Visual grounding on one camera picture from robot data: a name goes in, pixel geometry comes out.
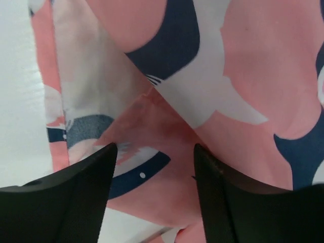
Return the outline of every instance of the fabric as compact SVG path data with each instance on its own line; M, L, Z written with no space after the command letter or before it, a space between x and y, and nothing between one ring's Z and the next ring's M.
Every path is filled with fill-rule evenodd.
M116 142L108 206L171 227L201 221L195 143L264 183L322 182L323 6L29 0L55 171Z

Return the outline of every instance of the garment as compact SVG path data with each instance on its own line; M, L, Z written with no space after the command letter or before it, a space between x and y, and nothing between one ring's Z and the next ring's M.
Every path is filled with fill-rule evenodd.
M267 184L322 182L323 2L30 0L54 169L116 142L108 206L182 232L195 143Z

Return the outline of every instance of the white surface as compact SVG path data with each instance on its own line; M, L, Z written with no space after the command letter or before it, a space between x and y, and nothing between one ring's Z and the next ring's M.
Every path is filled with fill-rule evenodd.
M52 172L44 91L26 0L0 1L0 187L22 185ZM106 210L99 242L140 242L162 229Z

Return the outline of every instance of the striped pattern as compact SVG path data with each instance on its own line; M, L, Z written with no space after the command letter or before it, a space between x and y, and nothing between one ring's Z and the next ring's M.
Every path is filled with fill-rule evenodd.
M145 76L151 82L151 84L153 84L154 86L157 86L157 85L161 84L162 81L163 81L163 79L160 79L160 78L155 77L153 75L146 74Z

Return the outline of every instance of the patterned cloth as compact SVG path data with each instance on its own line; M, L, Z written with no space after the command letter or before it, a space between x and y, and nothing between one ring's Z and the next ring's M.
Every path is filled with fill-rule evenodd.
M324 0L29 1L54 169L118 143L109 207L193 242L195 143L271 185L324 180Z

